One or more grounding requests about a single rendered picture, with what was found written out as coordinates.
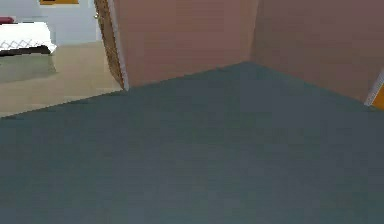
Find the orange room door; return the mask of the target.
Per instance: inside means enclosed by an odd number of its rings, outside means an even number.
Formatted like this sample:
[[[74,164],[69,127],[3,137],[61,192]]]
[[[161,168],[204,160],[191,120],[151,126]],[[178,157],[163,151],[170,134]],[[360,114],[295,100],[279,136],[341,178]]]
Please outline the orange room door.
[[[375,108],[384,110],[384,84],[380,87],[375,99],[372,102],[372,106]]]

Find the yellow framed picture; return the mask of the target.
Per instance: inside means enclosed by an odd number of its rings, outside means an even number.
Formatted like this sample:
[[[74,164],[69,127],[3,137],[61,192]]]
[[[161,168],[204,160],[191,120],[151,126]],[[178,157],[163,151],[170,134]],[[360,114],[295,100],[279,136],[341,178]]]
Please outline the yellow framed picture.
[[[79,4],[79,0],[39,0],[40,5],[77,5]]]

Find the brown wooden room door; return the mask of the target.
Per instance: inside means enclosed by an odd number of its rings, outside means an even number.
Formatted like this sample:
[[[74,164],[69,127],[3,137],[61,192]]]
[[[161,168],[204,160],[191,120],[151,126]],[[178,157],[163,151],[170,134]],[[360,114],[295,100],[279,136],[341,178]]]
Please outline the brown wooden room door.
[[[96,20],[98,21],[102,40],[107,57],[111,75],[115,78],[121,88],[124,87],[123,76],[120,68],[115,35],[113,31],[112,18],[109,10],[108,0],[93,0],[96,8]]]

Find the white bed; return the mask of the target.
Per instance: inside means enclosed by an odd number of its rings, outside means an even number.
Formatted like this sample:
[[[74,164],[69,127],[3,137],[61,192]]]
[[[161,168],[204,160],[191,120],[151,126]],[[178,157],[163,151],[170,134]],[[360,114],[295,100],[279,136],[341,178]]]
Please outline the white bed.
[[[45,46],[49,53],[57,49],[45,22],[0,25],[0,52]]]

